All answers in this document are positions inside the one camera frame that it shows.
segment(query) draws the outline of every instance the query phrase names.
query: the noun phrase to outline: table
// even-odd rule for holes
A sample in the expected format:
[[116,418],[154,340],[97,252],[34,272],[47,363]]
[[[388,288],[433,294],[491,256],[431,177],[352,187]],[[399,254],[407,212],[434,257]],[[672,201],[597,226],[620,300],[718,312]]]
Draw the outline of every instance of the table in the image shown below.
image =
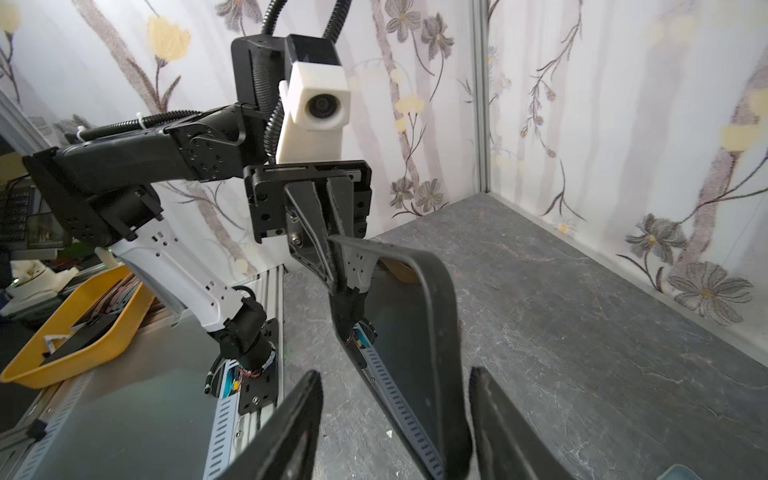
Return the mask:
[[[465,379],[486,367],[575,478],[765,477],[768,369],[548,231],[477,194],[378,238],[443,260]],[[284,318],[286,387],[323,379],[314,478],[421,478],[307,270],[285,276]]]

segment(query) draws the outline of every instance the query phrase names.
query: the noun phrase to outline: yellow plastic basket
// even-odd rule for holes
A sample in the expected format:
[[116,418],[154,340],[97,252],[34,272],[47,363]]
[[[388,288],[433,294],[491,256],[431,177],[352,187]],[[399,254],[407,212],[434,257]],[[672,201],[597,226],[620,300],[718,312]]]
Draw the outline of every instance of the yellow plastic basket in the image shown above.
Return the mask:
[[83,282],[5,367],[0,382],[16,382],[31,389],[41,389],[86,372],[123,353],[154,301],[154,294],[143,283],[136,289],[112,328],[100,339],[63,359],[41,365],[43,353],[48,351],[45,336],[68,335],[72,326],[114,284],[130,273],[128,267],[119,266]]

